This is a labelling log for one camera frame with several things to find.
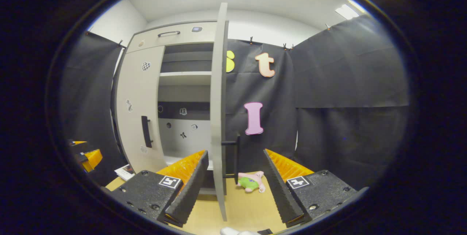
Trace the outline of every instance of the book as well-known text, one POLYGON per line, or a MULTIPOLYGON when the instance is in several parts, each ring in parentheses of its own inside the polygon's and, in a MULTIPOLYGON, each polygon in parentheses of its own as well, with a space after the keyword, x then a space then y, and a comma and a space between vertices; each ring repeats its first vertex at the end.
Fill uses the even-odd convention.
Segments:
POLYGON ((133 171, 133 168, 130 166, 130 164, 115 170, 115 173, 117 173, 117 175, 123 178, 125 181, 128 181, 135 175, 135 172, 133 171))

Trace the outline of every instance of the stuffed toy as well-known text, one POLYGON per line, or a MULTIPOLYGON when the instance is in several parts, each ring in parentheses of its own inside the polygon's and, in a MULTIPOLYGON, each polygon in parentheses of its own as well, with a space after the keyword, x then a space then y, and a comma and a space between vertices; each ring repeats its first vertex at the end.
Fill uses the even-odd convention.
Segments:
POLYGON ((238 173, 237 186, 245 188, 246 192, 252 192, 256 188, 260 188, 260 193, 266 190, 266 187, 261 181, 264 172, 258 171, 255 174, 238 173))

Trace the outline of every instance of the open cabinet door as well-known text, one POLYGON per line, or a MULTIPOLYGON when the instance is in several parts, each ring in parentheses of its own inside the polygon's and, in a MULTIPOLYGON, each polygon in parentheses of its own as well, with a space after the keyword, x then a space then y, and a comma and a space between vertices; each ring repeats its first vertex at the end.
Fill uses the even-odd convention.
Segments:
POLYGON ((135 173, 158 172, 166 166, 157 122, 157 90, 164 50, 165 46, 158 46, 129 52, 120 68, 116 124, 125 156, 135 173))
POLYGON ((222 84, 225 73, 225 20, 227 17, 227 3, 221 3, 219 15, 217 16, 217 27, 215 33, 214 47, 212 49, 212 74, 211 74, 211 95, 210 95, 210 119, 211 119, 211 151, 214 184, 217 201, 219 202, 220 213, 224 221, 227 221, 224 200, 224 176, 222 165, 222 146, 224 140, 222 133, 223 125, 223 105, 222 105, 222 84))

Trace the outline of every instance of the black curtain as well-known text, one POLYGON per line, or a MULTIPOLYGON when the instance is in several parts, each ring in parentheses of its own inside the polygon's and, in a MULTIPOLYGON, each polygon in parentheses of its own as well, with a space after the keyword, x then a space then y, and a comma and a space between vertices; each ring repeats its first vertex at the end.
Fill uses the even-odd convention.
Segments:
MULTIPOLYGON (((235 140, 240 133, 240 172, 260 170, 258 163, 263 149, 273 150, 292 158, 297 133, 297 115, 293 94, 293 65, 289 54, 282 47, 229 39, 227 50, 235 54, 235 68, 227 73, 225 139, 235 140), (268 53, 274 59, 270 69, 273 77, 259 72, 255 56, 268 53), (248 102, 261 102, 260 121, 264 132, 246 135, 248 102)), ((226 149, 226 170, 232 172, 232 150, 226 149)))
POLYGON ((404 62, 384 28, 363 15, 290 52, 298 108, 295 160, 330 170, 355 189, 394 157, 407 123, 404 62))
POLYGON ((66 139, 87 141, 100 149, 102 161, 92 178, 102 186, 126 164, 113 133, 110 97, 113 72, 122 47, 88 32, 67 60, 60 87, 60 114, 66 139))

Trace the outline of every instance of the white cabinet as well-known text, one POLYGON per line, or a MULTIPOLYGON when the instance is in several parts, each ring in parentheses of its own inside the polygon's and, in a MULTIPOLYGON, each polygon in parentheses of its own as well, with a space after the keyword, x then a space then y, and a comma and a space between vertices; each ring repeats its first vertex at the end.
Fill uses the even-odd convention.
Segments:
POLYGON ((118 67, 114 97, 117 135, 136 172, 157 172, 208 150, 215 189, 201 192, 217 195, 224 220, 226 14, 223 3, 216 22, 172 24, 135 34, 118 67))

